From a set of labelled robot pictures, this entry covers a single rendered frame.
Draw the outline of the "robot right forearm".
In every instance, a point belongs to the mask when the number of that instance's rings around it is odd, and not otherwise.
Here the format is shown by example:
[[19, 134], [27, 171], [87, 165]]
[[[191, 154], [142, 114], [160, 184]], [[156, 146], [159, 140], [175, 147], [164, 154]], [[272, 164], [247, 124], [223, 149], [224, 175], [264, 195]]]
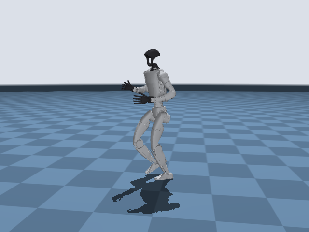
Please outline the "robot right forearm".
[[133, 92], [136, 92], [136, 93], [138, 92], [144, 93], [145, 91], [146, 91], [146, 88], [144, 86], [133, 89]]

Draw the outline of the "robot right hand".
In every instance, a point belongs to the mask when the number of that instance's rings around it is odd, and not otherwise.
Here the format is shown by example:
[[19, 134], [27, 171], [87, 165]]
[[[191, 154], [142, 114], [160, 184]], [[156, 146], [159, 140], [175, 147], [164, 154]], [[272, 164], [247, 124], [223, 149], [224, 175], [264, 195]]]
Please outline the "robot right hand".
[[122, 90], [124, 89], [124, 90], [130, 90], [130, 91], [132, 91], [133, 92], [133, 89], [134, 88], [137, 88], [136, 86], [132, 86], [131, 84], [130, 84], [130, 82], [129, 82], [129, 80], [128, 80], [128, 83], [126, 83], [126, 82], [124, 82], [125, 84], [122, 84], [122, 85], [124, 85], [124, 86], [122, 86]]

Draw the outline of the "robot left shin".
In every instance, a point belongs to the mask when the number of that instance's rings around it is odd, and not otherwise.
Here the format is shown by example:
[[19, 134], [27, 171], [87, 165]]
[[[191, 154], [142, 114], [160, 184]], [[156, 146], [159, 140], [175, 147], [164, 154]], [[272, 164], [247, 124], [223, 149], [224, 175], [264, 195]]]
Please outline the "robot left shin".
[[162, 171], [166, 174], [169, 174], [167, 165], [166, 165], [166, 158], [165, 158], [165, 154], [162, 150], [162, 147], [157, 145], [157, 147], [154, 150], [155, 153], [152, 153], [154, 159], [156, 160], [157, 164], [160, 166], [160, 168], [162, 169]]

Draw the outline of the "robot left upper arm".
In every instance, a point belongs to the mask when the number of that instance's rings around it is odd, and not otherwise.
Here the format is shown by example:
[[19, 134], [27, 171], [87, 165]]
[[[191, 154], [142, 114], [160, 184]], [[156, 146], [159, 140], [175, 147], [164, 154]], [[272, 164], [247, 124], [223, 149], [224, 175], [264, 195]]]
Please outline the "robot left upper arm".
[[[165, 88], [169, 90], [169, 92], [170, 91], [174, 91], [175, 92], [175, 89], [173, 88], [173, 86], [172, 86], [172, 84], [171, 84], [171, 82], [169, 80], [168, 74], [166, 72], [159, 71], [157, 73], [157, 77], [158, 77], [158, 80], [163, 83]], [[175, 96], [176, 96], [176, 92], [175, 92]]]

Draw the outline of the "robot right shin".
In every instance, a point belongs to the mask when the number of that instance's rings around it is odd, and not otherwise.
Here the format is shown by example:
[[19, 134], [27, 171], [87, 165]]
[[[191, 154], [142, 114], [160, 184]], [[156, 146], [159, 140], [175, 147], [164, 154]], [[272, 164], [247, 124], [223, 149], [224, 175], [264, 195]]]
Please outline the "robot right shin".
[[[135, 148], [135, 147], [134, 147]], [[141, 148], [135, 148], [144, 158], [148, 159], [153, 165], [157, 164], [156, 160], [152, 157], [149, 149], [143, 145]]]

